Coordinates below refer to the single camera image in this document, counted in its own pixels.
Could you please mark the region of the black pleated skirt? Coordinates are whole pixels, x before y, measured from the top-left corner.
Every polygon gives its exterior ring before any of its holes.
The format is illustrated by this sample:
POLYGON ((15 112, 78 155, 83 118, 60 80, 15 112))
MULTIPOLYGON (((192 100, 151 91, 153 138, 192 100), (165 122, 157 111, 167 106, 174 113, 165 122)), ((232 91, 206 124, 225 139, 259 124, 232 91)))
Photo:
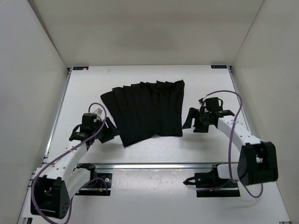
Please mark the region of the black pleated skirt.
POLYGON ((185 83, 140 82, 101 95, 124 147, 155 135, 181 137, 185 83))

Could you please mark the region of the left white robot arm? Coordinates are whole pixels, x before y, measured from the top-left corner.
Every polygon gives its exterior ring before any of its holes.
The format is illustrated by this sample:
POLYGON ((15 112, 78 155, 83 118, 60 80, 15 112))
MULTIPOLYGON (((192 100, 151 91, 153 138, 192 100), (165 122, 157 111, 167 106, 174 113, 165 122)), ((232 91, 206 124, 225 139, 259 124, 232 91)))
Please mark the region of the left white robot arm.
POLYGON ((94 113, 84 113, 63 154, 42 168, 32 181, 31 214, 44 215, 47 219, 69 217, 73 197, 85 188, 104 189, 104 195, 108 196, 110 178, 98 175, 94 164, 79 160, 96 140, 105 143, 116 135, 117 128, 109 118, 100 119, 94 113))

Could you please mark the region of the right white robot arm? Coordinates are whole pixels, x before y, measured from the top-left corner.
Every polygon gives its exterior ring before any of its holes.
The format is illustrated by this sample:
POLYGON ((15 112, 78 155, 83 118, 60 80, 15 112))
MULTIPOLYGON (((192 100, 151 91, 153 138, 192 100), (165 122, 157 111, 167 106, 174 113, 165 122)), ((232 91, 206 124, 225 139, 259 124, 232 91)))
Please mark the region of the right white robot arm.
POLYGON ((194 127, 195 133, 207 133, 214 125, 229 138, 229 148, 234 145, 240 152, 238 164, 217 165, 209 176, 210 183, 220 187, 226 179, 240 181, 243 185, 275 182, 278 179, 276 148, 252 135, 230 110, 205 112, 190 108, 183 128, 194 127))

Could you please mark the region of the right table label sticker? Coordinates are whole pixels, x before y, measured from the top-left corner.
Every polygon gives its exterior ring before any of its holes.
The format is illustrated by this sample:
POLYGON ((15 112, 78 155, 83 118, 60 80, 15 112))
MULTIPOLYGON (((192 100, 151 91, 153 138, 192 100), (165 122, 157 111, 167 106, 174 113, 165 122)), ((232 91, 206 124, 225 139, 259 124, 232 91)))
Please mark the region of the right table label sticker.
POLYGON ((212 69, 227 69, 226 65, 211 65, 212 69))

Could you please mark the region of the table label sticker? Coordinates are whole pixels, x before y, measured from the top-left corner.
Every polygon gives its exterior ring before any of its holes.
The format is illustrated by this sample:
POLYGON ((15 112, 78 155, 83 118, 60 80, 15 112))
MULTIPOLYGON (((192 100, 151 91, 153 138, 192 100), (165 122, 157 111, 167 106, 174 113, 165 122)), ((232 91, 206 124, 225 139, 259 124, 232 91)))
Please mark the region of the table label sticker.
POLYGON ((227 69, 226 65, 211 65, 212 69, 227 69))
POLYGON ((88 66, 74 66, 72 70, 88 70, 88 66))

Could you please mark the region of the left table label sticker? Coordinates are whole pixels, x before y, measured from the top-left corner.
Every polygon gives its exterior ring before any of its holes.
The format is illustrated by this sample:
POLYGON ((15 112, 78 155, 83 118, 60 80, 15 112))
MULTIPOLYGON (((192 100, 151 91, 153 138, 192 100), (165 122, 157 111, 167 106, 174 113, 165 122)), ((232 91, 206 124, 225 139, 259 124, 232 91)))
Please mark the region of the left table label sticker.
POLYGON ((72 70, 88 70, 88 66, 74 66, 72 70))

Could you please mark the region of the aluminium front rail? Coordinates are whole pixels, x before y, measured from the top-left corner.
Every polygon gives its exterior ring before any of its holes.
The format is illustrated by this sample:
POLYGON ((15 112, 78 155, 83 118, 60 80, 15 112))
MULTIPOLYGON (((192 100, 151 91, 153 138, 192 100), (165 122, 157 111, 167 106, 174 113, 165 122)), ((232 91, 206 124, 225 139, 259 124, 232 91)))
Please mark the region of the aluminium front rail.
POLYGON ((98 169, 198 169, 213 163, 95 163, 98 169))

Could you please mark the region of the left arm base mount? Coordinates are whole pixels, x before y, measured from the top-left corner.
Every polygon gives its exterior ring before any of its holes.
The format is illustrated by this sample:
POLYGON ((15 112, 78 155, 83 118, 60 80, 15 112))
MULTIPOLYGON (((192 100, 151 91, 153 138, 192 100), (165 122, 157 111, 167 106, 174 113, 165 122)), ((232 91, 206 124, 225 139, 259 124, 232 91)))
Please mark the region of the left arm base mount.
POLYGON ((93 178, 97 177, 97 180, 89 183, 84 188, 77 192, 77 196, 110 196, 113 170, 112 169, 96 169, 96 174, 93 178))

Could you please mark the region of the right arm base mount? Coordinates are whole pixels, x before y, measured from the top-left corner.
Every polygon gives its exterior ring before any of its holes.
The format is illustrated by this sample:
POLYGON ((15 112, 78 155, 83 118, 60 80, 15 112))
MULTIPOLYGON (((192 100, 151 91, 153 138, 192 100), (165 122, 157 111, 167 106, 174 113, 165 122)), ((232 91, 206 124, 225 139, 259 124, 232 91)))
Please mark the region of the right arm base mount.
POLYGON ((230 179, 221 179, 213 170, 195 173, 193 177, 184 180, 183 184, 195 186, 197 198, 241 196, 237 183, 232 183, 230 179))

